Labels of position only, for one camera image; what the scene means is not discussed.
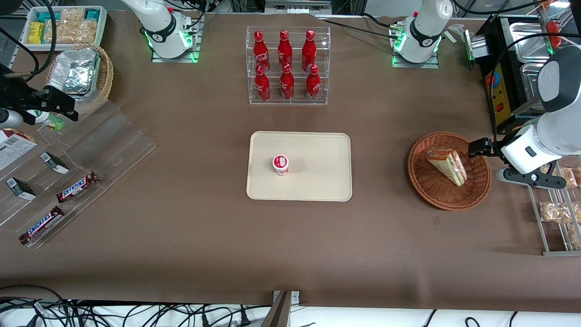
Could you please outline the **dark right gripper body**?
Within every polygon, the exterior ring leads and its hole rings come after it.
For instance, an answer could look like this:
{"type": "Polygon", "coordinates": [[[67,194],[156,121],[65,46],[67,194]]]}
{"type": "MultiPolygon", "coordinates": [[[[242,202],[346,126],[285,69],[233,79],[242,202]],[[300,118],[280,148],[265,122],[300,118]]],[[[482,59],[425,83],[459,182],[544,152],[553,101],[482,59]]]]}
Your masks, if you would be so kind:
{"type": "Polygon", "coordinates": [[[29,87],[21,77],[8,78],[5,75],[13,73],[6,65],[0,64],[0,104],[8,110],[20,114],[28,110],[42,110],[42,99],[37,95],[38,90],[29,87]]]}

